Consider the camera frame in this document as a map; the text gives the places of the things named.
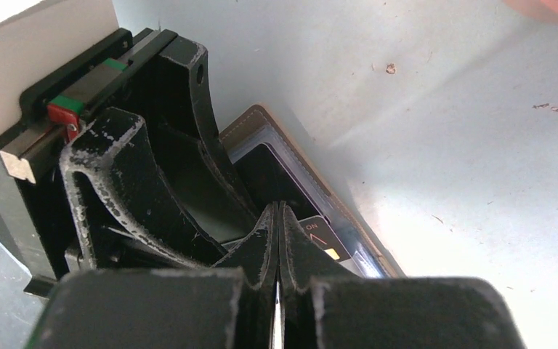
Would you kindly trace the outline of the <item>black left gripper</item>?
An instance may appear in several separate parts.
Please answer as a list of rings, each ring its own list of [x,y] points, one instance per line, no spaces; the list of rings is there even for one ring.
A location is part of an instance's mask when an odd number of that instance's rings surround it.
[[[110,267],[116,240],[101,230],[101,217],[171,265],[204,268],[227,253],[170,188],[143,117],[108,108],[64,148],[66,127],[49,120],[52,99],[132,45],[132,33],[119,28],[41,73],[20,95],[21,120],[0,135],[0,218],[6,226],[0,237],[31,274],[28,294],[46,297],[69,272],[65,252],[76,232],[82,267]]]

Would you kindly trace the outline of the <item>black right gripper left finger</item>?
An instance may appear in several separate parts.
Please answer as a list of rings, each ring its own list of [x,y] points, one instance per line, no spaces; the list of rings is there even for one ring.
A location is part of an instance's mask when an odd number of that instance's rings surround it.
[[[96,269],[66,276],[28,348],[270,348],[277,218],[254,229],[210,268]]]

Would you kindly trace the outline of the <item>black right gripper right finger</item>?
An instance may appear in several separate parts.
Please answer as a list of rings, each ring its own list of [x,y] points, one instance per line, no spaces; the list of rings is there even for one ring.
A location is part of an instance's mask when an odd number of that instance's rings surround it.
[[[480,278],[363,278],[278,206],[287,348],[523,348],[501,295]]]

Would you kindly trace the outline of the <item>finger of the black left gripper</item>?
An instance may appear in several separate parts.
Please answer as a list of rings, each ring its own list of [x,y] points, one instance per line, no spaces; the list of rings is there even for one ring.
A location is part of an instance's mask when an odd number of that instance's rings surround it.
[[[259,209],[219,139],[209,52],[169,36],[132,78],[129,110],[145,119],[155,160],[194,221],[220,243],[235,241],[253,229]]]

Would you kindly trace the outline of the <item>taupe leather card holder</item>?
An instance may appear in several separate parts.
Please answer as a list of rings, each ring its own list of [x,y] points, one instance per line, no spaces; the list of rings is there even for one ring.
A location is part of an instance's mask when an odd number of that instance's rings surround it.
[[[328,218],[340,241],[352,255],[338,262],[359,276],[397,278],[405,276],[390,252],[373,231],[361,223],[332,190],[287,129],[261,105],[252,105],[225,130],[220,140],[235,162],[257,145],[268,145],[303,191]]]

